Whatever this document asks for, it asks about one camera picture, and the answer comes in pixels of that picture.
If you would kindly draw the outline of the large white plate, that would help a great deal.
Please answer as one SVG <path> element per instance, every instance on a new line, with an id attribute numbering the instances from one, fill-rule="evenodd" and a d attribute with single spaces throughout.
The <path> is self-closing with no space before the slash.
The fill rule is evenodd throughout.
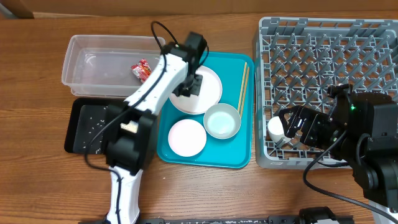
<path id="1" fill-rule="evenodd" d="M 221 80 L 212 69 L 202 65 L 196 70 L 196 74 L 203 77 L 198 96 L 175 96 L 172 93 L 169 97 L 176 109 L 187 114 L 205 113 L 220 101 L 223 92 Z"/>

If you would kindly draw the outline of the white cup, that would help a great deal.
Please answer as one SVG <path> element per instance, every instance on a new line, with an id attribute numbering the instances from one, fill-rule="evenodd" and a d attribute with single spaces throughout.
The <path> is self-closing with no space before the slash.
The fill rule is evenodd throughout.
<path id="1" fill-rule="evenodd" d="M 278 116 L 271 118 L 267 125 L 268 133 L 272 141 L 278 143 L 279 141 L 283 141 L 287 143 L 291 140 L 284 134 L 284 128 L 282 125 L 282 121 Z"/>

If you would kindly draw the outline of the grey bowl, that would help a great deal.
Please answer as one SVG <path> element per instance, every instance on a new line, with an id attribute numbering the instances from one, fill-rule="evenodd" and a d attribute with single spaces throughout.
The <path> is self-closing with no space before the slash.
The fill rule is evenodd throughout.
<path id="1" fill-rule="evenodd" d="M 218 103 L 206 111 L 203 125 L 210 136 L 217 139 L 229 139 L 238 133 L 241 127 L 241 116 L 235 107 Z"/>

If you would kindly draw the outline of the small pink bowl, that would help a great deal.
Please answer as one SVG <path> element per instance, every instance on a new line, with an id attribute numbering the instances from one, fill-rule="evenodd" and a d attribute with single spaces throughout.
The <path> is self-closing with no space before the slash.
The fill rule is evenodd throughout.
<path id="1" fill-rule="evenodd" d="M 199 154 L 207 140 L 204 127 L 192 119 L 176 122 L 170 129 L 168 143 L 171 150 L 182 157 L 192 157 Z"/>

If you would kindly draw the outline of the red snack wrapper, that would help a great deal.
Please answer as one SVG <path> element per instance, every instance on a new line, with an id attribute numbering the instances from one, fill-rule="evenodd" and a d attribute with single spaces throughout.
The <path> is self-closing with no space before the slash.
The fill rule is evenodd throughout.
<path id="1" fill-rule="evenodd" d="M 152 73 L 148 61 L 144 58 L 137 64 L 133 65 L 131 67 L 131 71 L 142 83 L 144 83 Z"/>

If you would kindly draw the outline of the wooden chopstick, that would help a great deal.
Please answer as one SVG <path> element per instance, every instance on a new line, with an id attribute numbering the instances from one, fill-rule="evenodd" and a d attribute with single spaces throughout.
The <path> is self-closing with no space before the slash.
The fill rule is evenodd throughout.
<path id="1" fill-rule="evenodd" d="M 247 91 L 247 87 L 248 87 L 249 72 L 250 72 L 250 67 L 248 67 L 246 70 L 246 76 L 245 76 L 245 80 L 244 80 L 243 96 L 242 96 L 241 107 L 240 107 L 241 114 L 243 114 L 243 111 L 244 111 L 244 103 L 245 103 L 246 91 Z"/>
<path id="2" fill-rule="evenodd" d="M 243 88 L 244 88 L 244 82 L 246 78 L 246 71 L 247 71 L 247 62 L 244 64 L 244 70 L 243 70 L 243 76 L 242 76 L 242 81 L 241 81 L 241 89 L 240 89 L 240 94 L 239 94 L 239 101 L 238 101 L 238 113 L 239 115 L 241 114 L 241 107 L 242 107 L 242 98 L 243 98 Z"/>

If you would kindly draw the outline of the pile of rice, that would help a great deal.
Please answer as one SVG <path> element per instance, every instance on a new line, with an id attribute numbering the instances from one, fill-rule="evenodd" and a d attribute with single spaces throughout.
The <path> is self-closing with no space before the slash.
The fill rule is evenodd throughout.
<path id="1" fill-rule="evenodd" d="M 104 115 L 81 115 L 76 129 L 73 152 L 83 154 L 92 138 L 106 125 Z M 138 124 L 130 121 L 128 124 L 121 123 L 121 129 L 137 133 Z M 102 134 L 94 140 L 89 154 L 102 154 Z"/>

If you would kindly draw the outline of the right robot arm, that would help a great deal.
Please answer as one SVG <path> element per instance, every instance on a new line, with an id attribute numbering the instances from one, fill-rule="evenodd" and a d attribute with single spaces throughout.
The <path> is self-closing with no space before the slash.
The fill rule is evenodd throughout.
<path id="1" fill-rule="evenodd" d="M 318 193 L 372 211 L 376 223 L 397 223 L 397 103 L 382 93 L 355 93 L 351 84 L 330 85 L 327 95 L 334 100 L 328 113 L 297 105 L 278 114 L 286 137 L 300 131 L 302 144 L 323 149 L 305 168 L 303 182 Z M 368 204 L 308 181 L 309 170 L 326 154 L 352 168 Z"/>

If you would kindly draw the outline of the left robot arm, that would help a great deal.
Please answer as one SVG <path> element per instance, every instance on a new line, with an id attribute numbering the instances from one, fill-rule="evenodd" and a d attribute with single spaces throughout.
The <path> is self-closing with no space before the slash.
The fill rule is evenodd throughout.
<path id="1" fill-rule="evenodd" d="M 203 35 L 190 32 L 184 43 L 160 45 L 160 60 L 149 78 L 119 105 L 109 105 L 105 126 L 87 143 L 83 154 L 92 169 L 111 174 L 111 205 L 103 223 L 137 223 L 144 167 L 157 145 L 157 118 L 171 94 L 199 95 L 196 70 L 209 54 Z"/>

